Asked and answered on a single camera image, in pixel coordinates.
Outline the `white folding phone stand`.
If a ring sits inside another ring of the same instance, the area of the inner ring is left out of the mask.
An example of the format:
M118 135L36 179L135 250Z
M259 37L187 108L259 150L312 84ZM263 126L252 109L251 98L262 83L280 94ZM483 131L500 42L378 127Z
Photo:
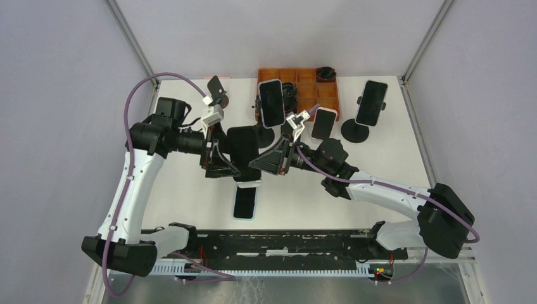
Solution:
M251 180L251 181L236 181L236 186L241 189L257 188L261 186L262 180Z

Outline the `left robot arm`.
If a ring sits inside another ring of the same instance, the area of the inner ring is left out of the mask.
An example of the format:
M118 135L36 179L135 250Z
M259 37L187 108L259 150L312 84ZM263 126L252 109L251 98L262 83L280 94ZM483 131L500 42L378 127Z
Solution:
M199 155L205 170L221 163L221 177L239 174L223 156L218 139L185 129L191 109L184 101L160 98L155 113L130 128L131 141L126 144L123 172L109 212L96 235L84 237L81 244L98 265L146 277L159 258L175 251L184 258L197 254L199 241L193 225L173 222L159 231L142 231L149 195L169 153Z

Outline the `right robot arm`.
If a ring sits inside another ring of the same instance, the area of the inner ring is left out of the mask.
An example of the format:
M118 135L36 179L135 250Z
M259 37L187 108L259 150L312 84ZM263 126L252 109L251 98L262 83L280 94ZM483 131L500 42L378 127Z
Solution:
M455 259L464 245L480 241L473 227L475 217L450 186L437 183L428 189L380 179L348 164L347 157L338 139L327 139L311 149L281 136L249 166L273 175L285 175L290 168L316 172L324 176L321 184L335 198L372 203L405 216L404 222L374 224L365 242L373 258L402 248L425 247Z

